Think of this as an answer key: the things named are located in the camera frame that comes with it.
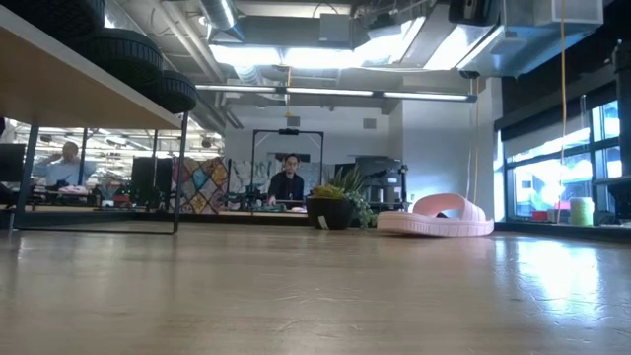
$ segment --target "seated man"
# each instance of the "seated man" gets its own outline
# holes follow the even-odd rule
[[[276,200],[302,201],[305,182],[296,174],[300,159],[296,154],[289,154],[283,159],[283,171],[276,174],[269,184],[267,203],[276,204]]]
[[[50,157],[39,161],[33,165],[33,175],[46,177],[46,185],[56,185],[59,180],[76,185],[79,183],[79,169],[81,160],[77,158],[79,147],[72,142],[63,145],[61,154],[55,153]],[[84,162],[82,184],[95,173],[97,165],[95,162]]]

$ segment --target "pink object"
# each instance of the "pink object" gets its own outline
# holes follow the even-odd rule
[[[460,210],[459,218],[437,218],[447,210]],[[423,197],[414,204],[412,213],[382,212],[377,229],[385,232],[423,234],[439,237],[486,236],[495,222],[486,219],[484,211],[457,193],[441,193]]]

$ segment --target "black planter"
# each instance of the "black planter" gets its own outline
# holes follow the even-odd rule
[[[349,200],[308,198],[309,223],[317,229],[344,230],[351,224],[355,206]]]

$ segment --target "ceiling duct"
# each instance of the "ceiling duct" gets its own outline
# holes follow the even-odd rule
[[[260,73],[260,69],[258,66],[235,66],[235,73],[241,80],[241,82],[245,85],[249,86],[278,86],[280,83],[271,81],[267,78],[264,78]],[[261,96],[268,98],[270,100],[285,100],[285,95],[279,94],[260,94]]]
[[[215,30],[223,31],[239,41],[244,36],[237,26],[237,8],[232,0],[199,0],[201,11],[208,24]]]

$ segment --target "ceiling vent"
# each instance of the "ceiling vent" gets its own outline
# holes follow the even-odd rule
[[[287,116],[287,126],[288,127],[300,127],[300,117],[299,116]]]
[[[597,24],[603,22],[602,0],[566,0],[568,24]],[[537,0],[534,2],[536,26],[558,26],[561,22],[563,0]]]
[[[364,118],[364,129],[377,129],[377,119]]]

